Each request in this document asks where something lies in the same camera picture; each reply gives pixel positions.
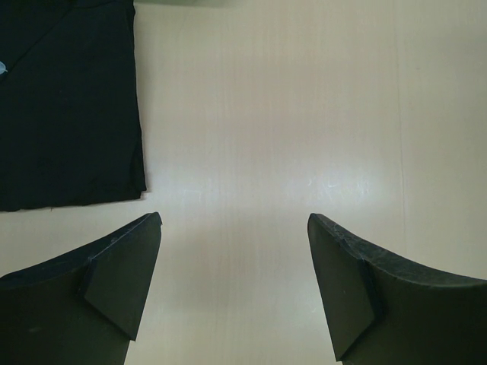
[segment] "light wooden surface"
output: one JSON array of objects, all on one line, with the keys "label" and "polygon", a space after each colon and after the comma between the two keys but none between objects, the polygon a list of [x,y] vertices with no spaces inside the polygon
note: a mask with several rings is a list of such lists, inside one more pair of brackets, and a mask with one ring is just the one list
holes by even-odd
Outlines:
[{"label": "light wooden surface", "polygon": [[0,275],[159,211],[127,365],[335,363],[311,212],[487,278],[487,3],[225,4],[137,4],[150,191],[0,214]]}]

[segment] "folded black cloth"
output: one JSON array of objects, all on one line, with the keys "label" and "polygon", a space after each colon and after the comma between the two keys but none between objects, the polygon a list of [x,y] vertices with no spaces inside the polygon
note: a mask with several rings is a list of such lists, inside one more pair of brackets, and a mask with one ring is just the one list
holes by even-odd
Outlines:
[{"label": "folded black cloth", "polygon": [[0,211],[146,190],[134,16],[132,0],[0,1]]}]

